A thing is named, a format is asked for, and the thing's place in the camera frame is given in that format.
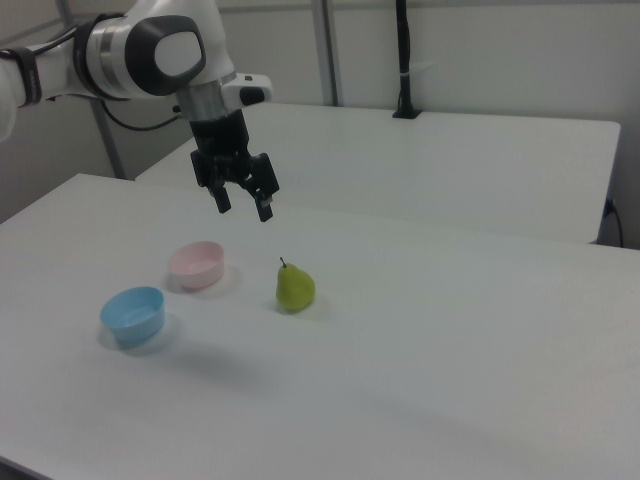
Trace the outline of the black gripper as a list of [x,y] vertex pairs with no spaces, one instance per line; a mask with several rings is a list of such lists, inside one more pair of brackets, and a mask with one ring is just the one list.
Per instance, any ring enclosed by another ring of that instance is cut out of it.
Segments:
[[196,149],[190,157],[199,187],[206,188],[221,214],[231,209],[225,182],[240,183],[255,201],[261,222],[273,216],[278,180],[266,153],[251,156],[241,110],[211,121],[191,122]]

